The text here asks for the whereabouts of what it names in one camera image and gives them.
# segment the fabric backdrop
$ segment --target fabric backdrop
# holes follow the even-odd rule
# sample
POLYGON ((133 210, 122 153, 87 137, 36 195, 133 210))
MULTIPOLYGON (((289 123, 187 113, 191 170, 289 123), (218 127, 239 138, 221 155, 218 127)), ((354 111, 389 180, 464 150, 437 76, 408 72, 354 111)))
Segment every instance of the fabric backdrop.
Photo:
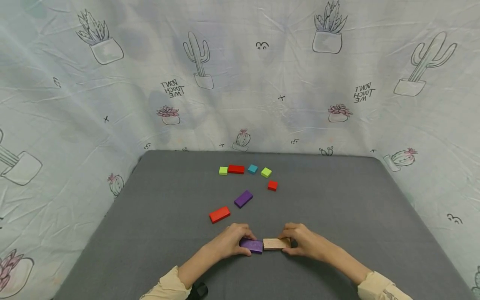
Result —
POLYGON ((153 149, 375 157, 480 299, 477 0, 1 4, 0 299, 50 299, 153 149))

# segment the hand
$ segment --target hand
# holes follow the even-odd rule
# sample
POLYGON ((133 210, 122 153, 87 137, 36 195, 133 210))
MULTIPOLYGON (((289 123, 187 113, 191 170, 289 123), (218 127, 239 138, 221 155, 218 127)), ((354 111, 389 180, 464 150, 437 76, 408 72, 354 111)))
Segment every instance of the hand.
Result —
POLYGON ((310 231, 303 224, 285 224, 283 232, 278 238, 291 238, 297 241, 298 247, 284 248, 283 252, 289 255, 310 257, 322 262, 328 262, 339 248, 321 235, 310 231))
POLYGON ((249 229, 248 224, 233 223, 204 247, 218 261, 237 254, 251 256, 250 250, 239 246, 241 238, 257 239, 249 229))

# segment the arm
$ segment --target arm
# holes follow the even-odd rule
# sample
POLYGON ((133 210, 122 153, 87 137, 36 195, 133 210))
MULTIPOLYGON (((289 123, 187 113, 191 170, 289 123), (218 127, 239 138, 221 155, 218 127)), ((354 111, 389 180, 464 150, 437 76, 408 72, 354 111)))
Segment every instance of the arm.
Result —
POLYGON ((285 237, 296 240, 298 247, 284 248, 283 252, 307 256, 334 266, 358 285, 358 294, 362 300, 412 300, 393 282, 373 272, 345 250, 310 231, 303 224, 286 224, 279 238, 285 237))
POLYGON ((158 284, 140 297, 141 300, 185 300, 193 283, 208 269, 232 255, 251 256, 247 248, 239 246, 241 238, 256 240, 247 224, 232 224, 204 245, 181 267, 174 267, 158 284))

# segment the potted plant drawing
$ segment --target potted plant drawing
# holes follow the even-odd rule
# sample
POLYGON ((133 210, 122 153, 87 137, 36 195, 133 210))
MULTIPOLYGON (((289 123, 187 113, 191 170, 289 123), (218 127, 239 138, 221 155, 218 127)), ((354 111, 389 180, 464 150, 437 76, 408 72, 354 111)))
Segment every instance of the potted plant drawing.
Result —
POLYGON ((342 19, 342 15, 338 16, 340 10, 340 2, 332 1, 327 3, 323 16, 315 15, 315 37, 313 38, 313 51, 327 52, 337 54, 342 49, 342 34, 340 31, 345 26, 347 17, 342 19))
POLYGON ((392 156, 386 155, 384 161, 393 172, 397 172, 401 170, 400 167, 410 166, 415 162, 414 154, 418 154, 418 152, 408 148, 407 151, 398 151, 392 156))
POLYGON ((353 113, 350 112, 350 110, 346 108, 344 104, 330 106, 328 112, 330 113, 328 116, 328 120, 330 122, 345 122, 348 120, 350 115, 353 115, 353 113))
POLYGON ((237 151, 247 151, 248 143, 250 143, 250 135, 247 133, 248 129, 241 129, 239 135, 237 135, 236 141, 232 144, 232 148, 237 151))
POLYGON ((197 73, 193 74, 195 76, 195 81, 197 85, 206 89, 213 89, 213 80, 212 76, 205 74, 204 63, 210 60, 210 49, 208 48, 207 41, 203 41, 204 53, 202 55, 200 51, 200 46, 198 45, 197 37, 193 32, 188 33, 188 41, 183 43, 183 48, 185 53, 187 53, 188 58, 195 63, 197 66, 197 73))
POLYGON ((423 73, 428 68, 436 68, 442 66, 452 56, 455 51, 456 43, 451 44, 441 57, 440 50, 442 49, 447 34, 440 32, 430 43, 426 51, 423 51, 425 43, 420 43, 415 48, 410 58, 410 62, 415 66, 412 75, 407 78, 402 78, 395 86, 394 93, 398 95, 414 97, 422 91, 426 81, 420 80, 423 73))
POLYGON ((16 295, 23 289, 32 272, 34 261, 23 254, 15 256, 12 250, 3 260, 0 259, 0 299, 16 295))
POLYGON ((120 45, 110 36, 107 23, 96 21, 92 14, 85 10, 78 15, 83 30, 77 31, 82 41, 90 45, 92 53, 102 65, 109 64, 123 58, 123 50, 120 45))
POLYGON ((163 106, 161 109, 157 109, 156 114, 162 117, 162 121, 165 125, 180 124, 179 109, 163 106))
POLYGON ((110 183, 110 190, 115 197, 120 195, 121 189, 123 189, 123 178, 120 175, 110 174, 107 181, 110 183))
MULTIPOLYGON (((3 139, 3 132, 0 129, 0 143, 3 139)), ((42 168, 42 163, 25 151, 15 155, 0 145, 0 161, 7 165, 7 168, 0 174, 18 185, 29 183, 42 168)))

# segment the person's left hand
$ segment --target person's left hand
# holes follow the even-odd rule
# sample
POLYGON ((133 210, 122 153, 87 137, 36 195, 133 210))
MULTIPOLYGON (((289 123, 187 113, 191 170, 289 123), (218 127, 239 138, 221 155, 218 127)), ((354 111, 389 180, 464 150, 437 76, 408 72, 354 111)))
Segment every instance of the person's left hand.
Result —
POLYGON ((241 238, 257 239, 248 224, 233 223, 208 242, 204 248, 211 252, 218 261, 237 254, 251 256, 250 250, 239 246, 241 238))

